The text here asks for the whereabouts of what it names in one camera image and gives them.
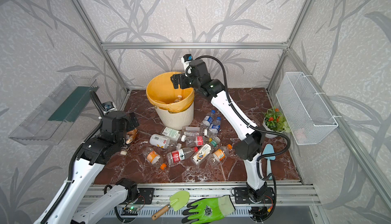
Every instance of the red marble surface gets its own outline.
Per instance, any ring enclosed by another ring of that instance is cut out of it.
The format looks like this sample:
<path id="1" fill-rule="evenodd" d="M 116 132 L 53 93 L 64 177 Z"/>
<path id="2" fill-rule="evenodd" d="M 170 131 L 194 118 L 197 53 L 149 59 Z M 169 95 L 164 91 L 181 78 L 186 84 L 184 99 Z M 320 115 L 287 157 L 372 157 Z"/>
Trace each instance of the red marble surface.
<path id="1" fill-rule="evenodd" d="M 264 118 L 262 112 L 271 107 L 265 89 L 229 89 L 230 95 L 242 111 L 257 125 L 262 124 Z M 201 97 L 196 93 L 194 100 L 194 120 L 191 126 L 199 126 L 202 119 L 210 110 L 217 109 L 210 103 L 210 99 Z M 217 166 L 207 165 L 203 162 L 195 166 L 190 159 L 168 167 L 166 170 L 154 168 L 142 156 L 146 147 L 152 147 L 165 159 L 168 150 L 154 147 L 149 144 L 152 134 L 159 134 L 164 125 L 161 122 L 154 107 L 149 103 L 145 90 L 133 90 L 125 106 L 125 111 L 135 112 L 140 126 L 136 140 L 131 143 L 127 156 L 116 153 L 95 179 L 95 184 L 114 184 L 121 178 L 128 178 L 137 183 L 163 183 L 163 182 L 204 182 L 204 181 L 246 181 L 247 174 L 241 158 L 235 154 L 235 150 Z M 234 129 L 224 116 L 221 116 L 221 131 L 219 138 L 222 145 L 239 142 Z M 271 143 L 275 152 L 284 148 L 284 140 L 266 139 L 263 147 Z M 276 180 L 299 180 L 299 175 L 289 152 L 276 156 L 271 161 L 272 172 Z M 262 169 L 266 173 L 266 160 L 262 161 Z"/>

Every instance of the trash can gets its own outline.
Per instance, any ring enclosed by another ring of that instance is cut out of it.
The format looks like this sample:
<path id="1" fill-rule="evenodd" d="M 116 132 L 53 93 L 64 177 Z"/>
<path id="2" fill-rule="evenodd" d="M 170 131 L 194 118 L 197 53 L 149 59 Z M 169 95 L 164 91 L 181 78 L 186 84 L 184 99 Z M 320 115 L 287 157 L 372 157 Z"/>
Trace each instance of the trash can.
<path id="1" fill-rule="evenodd" d="M 166 72 L 152 79 L 146 90 L 149 102 L 166 127 L 182 130 L 188 126 L 194 117 L 194 89 L 174 89 L 171 76 L 180 72 Z"/>

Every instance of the potted plant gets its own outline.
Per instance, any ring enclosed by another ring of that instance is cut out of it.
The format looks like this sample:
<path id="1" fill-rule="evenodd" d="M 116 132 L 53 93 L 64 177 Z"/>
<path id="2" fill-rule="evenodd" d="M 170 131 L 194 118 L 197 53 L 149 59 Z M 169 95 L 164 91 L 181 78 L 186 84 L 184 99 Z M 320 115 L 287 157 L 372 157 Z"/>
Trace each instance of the potted plant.
<path id="1" fill-rule="evenodd" d="M 265 119 L 262 125 L 267 131 L 275 131 L 278 133 L 282 133 L 286 131 L 287 133 L 291 132 L 291 129 L 288 125 L 288 122 L 285 118 L 285 116 L 281 113 L 281 111 L 274 107 L 271 109 L 268 109 L 266 113 L 264 113 Z M 266 137 L 269 139 L 273 139 L 277 137 L 277 135 L 274 134 L 266 134 Z"/>

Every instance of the gray wall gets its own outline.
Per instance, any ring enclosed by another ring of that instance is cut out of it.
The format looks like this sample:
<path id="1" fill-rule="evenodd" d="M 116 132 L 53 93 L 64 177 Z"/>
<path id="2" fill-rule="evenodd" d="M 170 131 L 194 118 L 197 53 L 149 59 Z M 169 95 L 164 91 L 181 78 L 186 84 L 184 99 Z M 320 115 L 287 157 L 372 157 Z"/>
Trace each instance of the gray wall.
<path id="1" fill-rule="evenodd" d="M 391 179 L 391 0 L 316 0 L 293 45 L 383 173 Z M 296 71 L 289 59 L 280 73 Z M 292 145 L 331 223 L 391 223 L 391 214 L 337 131 Z"/>
<path id="2" fill-rule="evenodd" d="M 285 42 L 304 0 L 81 0 L 105 42 Z M 180 57 L 209 54 L 222 60 L 228 85 L 265 87 L 280 50 L 111 50 L 131 88 L 180 71 Z M 212 77 L 222 78 L 214 61 Z"/>
<path id="3" fill-rule="evenodd" d="M 66 179 L 71 155 L 98 123 L 88 104 L 57 146 L 8 135 L 68 75 L 95 77 L 102 101 L 118 85 L 69 0 L 0 0 L 0 223 L 32 223 Z"/>

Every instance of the gardening glove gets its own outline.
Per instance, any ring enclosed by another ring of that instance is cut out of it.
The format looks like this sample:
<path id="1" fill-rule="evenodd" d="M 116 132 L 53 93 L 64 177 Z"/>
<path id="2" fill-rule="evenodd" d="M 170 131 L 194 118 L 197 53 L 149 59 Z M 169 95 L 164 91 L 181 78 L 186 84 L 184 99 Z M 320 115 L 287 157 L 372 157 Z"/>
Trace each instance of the gardening glove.
<path id="1" fill-rule="evenodd" d="M 189 215 L 182 219 L 182 223 L 190 220 L 196 221 L 191 224 L 209 223 L 223 219 L 235 211 L 235 207 L 231 202 L 229 195 L 219 198 L 203 198 L 187 205 L 187 210 L 183 211 L 183 215 Z"/>

